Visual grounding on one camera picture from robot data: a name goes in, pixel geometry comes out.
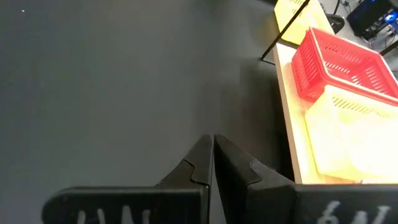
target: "yellow basket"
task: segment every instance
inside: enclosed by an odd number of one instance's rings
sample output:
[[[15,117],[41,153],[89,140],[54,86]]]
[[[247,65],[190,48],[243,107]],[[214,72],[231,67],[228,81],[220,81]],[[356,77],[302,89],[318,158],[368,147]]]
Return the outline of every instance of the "yellow basket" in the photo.
[[[287,25],[303,2],[304,0],[278,0],[274,10],[279,31],[282,31]],[[309,2],[306,8],[287,29],[282,39],[300,45],[309,27],[315,27],[334,34],[318,0],[311,0]]]
[[[398,176],[398,107],[327,85],[305,120],[319,173],[355,181]]]

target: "red plastic basket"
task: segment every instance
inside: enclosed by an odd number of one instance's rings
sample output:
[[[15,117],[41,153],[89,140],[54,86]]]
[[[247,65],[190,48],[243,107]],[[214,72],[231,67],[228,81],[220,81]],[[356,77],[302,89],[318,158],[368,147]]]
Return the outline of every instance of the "red plastic basket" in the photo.
[[[310,28],[292,60],[299,97],[316,101],[325,85],[398,106],[398,85],[375,51]]]

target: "electronic device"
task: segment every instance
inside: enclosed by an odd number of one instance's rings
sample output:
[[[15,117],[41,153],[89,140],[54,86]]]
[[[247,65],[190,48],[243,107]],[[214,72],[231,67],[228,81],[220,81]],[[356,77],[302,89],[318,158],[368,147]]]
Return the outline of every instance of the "electronic device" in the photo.
[[[356,36],[374,38],[380,30],[396,21],[398,0],[364,0],[347,17]]]

